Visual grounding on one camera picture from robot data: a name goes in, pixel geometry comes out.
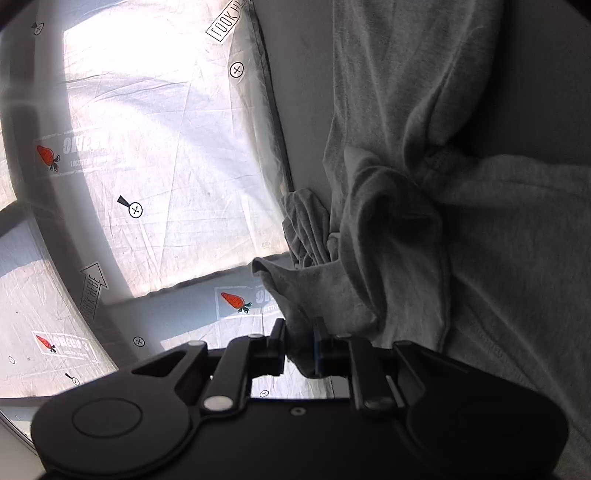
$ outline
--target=white tarp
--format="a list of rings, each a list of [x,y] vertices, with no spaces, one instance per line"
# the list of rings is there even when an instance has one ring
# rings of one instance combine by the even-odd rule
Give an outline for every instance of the white tarp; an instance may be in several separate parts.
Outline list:
[[[270,333],[269,299],[198,318],[207,300],[172,321],[160,292],[168,315],[151,323],[134,308],[287,250],[266,68],[247,0],[43,0],[6,27],[0,397],[53,395],[183,339]],[[329,395],[286,373],[253,389]]]

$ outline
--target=carrot logo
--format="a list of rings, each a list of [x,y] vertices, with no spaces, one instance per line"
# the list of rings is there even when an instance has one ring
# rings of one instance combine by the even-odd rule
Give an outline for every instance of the carrot logo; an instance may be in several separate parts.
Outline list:
[[[238,309],[238,312],[248,313],[247,307],[252,306],[251,302],[244,303],[244,299],[242,297],[239,297],[238,295],[232,295],[231,293],[222,292],[222,297],[235,309]]]
[[[43,345],[45,345],[46,348],[49,348],[49,351],[51,353],[57,353],[56,352],[56,346],[52,345],[49,340],[45,340],[43,337],[40,337],[38,335],[35,335],[37,337],[37,340],[39,340]]]
[[[51,148],[42,147],[41,145],[37,145],[37,151],[41,155],[43,163],[49,167],[49,170],[55,170],[57,172],[56,162],[60,161],[60,156],[58,155],[54,158]]]

